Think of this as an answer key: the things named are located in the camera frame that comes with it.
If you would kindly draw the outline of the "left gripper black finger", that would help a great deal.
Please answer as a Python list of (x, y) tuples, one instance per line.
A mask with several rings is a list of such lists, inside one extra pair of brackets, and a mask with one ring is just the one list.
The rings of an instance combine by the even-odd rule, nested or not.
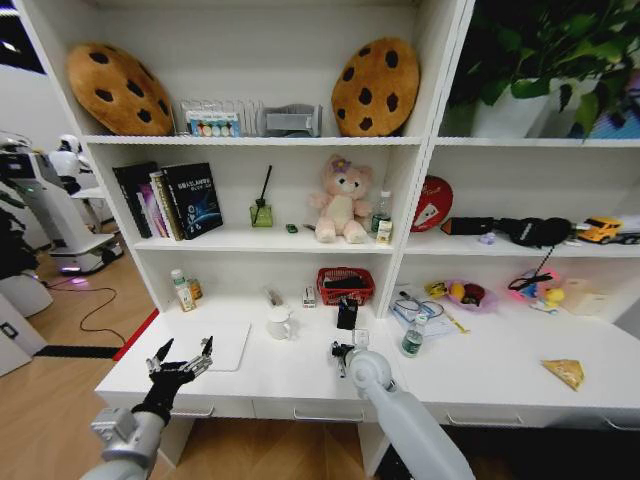
[(201, 354), (187, 362), (182, 367), (183, 371), (193, 375), (201, 375), (212, 365), (213, 337), (209, 336), (208, 338), (204, 338), (201, 344), (203, 347)]
[(163, 362), (171, 349), (174, 342), (173, 338), (170, 338), (163, 346), (161, 346), (155, 355), (146, 359), (146, 367), (149, 373), (160, 372), (163, 368)]

